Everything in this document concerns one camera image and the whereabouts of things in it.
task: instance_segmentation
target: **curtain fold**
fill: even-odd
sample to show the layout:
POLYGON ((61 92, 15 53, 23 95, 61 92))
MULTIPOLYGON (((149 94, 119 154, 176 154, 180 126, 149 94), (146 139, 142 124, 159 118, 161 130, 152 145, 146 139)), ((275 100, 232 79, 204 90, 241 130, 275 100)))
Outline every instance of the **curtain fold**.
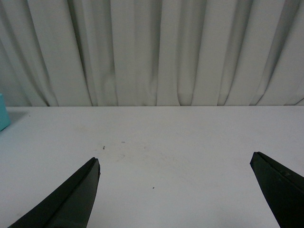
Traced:
POLYGON ((304 105, 302 0, 0 0, 7 106, 304 105))

